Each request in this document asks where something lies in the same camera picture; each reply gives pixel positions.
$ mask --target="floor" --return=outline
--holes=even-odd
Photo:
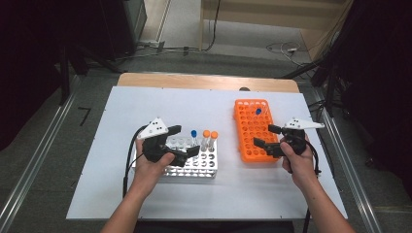
[[[165,11],[168,6],[166,1],[158,5],[161,6],[162,11]],[[195,47],[198,39],[196,30],[198,21],[195,21],[198,3],[173,0],[168,8],[161,33],[148,33],[145,42],[156,42],[158,39],[165,41],[167,47]],[[204,46],[207,46],[209,22],[204,23]],[[304,44],[295,28],[218,22],[216,38],[213,48],[207,53],[191,52],[183,56],[181,52],[170,52],[147,56],[147,54],[153,54],[154,51],[140,50],[134,55],[135,57],[120,60],[117,65],[129,72],[277,78],[295,70],[298,65],[294,62],[300,64],[311,61],[307,52],[304,51]],[[288,46],[289,44],[284,44],[287,42],[299,44],[301,50],[299,49],[299,52],[293,55],[283,54],[280,46]],[[106,100],[112,86],[116,85],[119,78],[118,74],[110,73],[94,64],[91,67],[93,68],[87,77],[78,77],[79,82],[73,83],[77,88],[71,106],[67,109],[65,119],[61,121],[58,131],[55,132],[54,140],[40,161],[43,165],[37,171],[37,176],[32,181],[30,189],[27,193],[23,193],[24,201],[19,203],[21,206],[16,215],[11,216],[14,219],[13,222],[6,226],[9,232],[96,232],[104,224],[101,220],[65,220],[76,189],[76,182],[82,173]],[[308,72],[294,79],[308,104],[319,100],[315,91],[321,93],[323,91],[314,89],[309,84],[311,75],[313,72]],[[59,111],[59,95],[57,91],[51,96],[38,113],[27,122],[14,142],[5,150],[0,151],[2,209],[10,200],[9,195],[30,159],[36,154],[36,149],[53,121],[55,113]],[[90,108],[91,111],[82,124],[85,119],[84,108]],[[356,126],[338,109],[335,109],[334,120],[376,214],[381,232],[412,232],[412,229],[407,227],[412,220],[411,200],[403,190],[401,181],[388,171],[365,167],[364,161],[368,155],[362,146]],[[329,164],[334,168],[336,184],[342,190],[341,197],[349,216],[349,222],[358,232],[379,232],[370,231],[365,225],[341,159],[334,149],[332,138],[327,131],[321,131],[321,135],[329,150]],[[0,219],[0,223],[3,224],[3,214]],[[301,220],[296,220],[293,224],[296,232],[301,231]],[[313,223],[310,224],[309,232],[317,232]]]

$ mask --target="forearm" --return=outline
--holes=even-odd
[[[138,192],[127,192],[101,232],[133,232],[144,200]]]
[[[302,192],[319,232],[355,232],[318,181],[306,185]]]

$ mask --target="gray carpet floor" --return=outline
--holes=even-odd
[[[295,69],[288,61],[248,58],[206,53],[168,53],[158,56],[127,58],[118,62],[129,72],[167,72],[185,74],[213,74],[241,77],[277,78]],[[83,78],[74,103],[65,118],[50,151],[32,184],[9,232],[98,232],[104,221],[66,220],[77,180],[82,173],[88,150],[104,111],[112,86],[119,74],[101,67],[94,67]],[[313,87],[308,80],[295,78],[307,103],[315,102]],[[0,151],[0,201],[4,204],[10,190],[39,144],[57,109],[59,91],[51,96],[38,113],[30,119],[14,142]],[[85,123],[85,111],[91,108]],[[368,157],[364,151],[355,125],[343,118],[336,110],[336,121],[347,150],[352,157],[368,197],[375,209],[384,232],[412,232],[408,225],[412,220],[409,197],[400,180],[387,171],[364,166]],[[321,131],[330,151],[335,169],[336,184],[342,189],[341,196],[349,216],[349,222],[358,232],[366,232],[351,188],[345,178],[330,137]],[[301,231],[303,221],[293,222],[296,232]],[[310,224],[309,232],[317,232]]]

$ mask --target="table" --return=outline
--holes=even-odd
[[[251,91],[236,91],[243,86]],[[278,92],[267,92],[268,89]],[[294,81],[166,74],[121,75],[118,86],[113,88],[109,97],[67,218],[105,219],[112,214],[121,200],[121,181],[131,136],[145,120],[152,120],[154,114],[162,116],[168,126],[182,124],[183,135],[189,135],[191,129],[217,129],[221,135],[218,139],[219,172],[214,180],[203,183],[158,183],[142,207],[139,218],[304,218],[305,200],[280,162],[245,164],[241,161],[232,118],[233,100],[237,98],[267,99],[275,123],[282,123],[293,116],[309,118],[304,98],[297,92]],[[346,216],[317,133],[315,130],[306,132],[319,154],[323,171],[320,182]]]
[[[224,0],[218,20],[300,28],[313,60],[320,58],[340,30],[353,0]],[[202,0],[199,47],[202,48],[203,19],[215,19],[218,0]]]

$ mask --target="test tube cap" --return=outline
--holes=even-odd
[[[203,131],[203,137],[204,137],[204,138],[209,138],[209,137],[210,137],[210,131],[207,130],[207,129],[204,130],[204,131]]]
[[[212,138],[212,139],[217,139],[217,138],[218,138],[218,132],[213,131],[211,138]]]

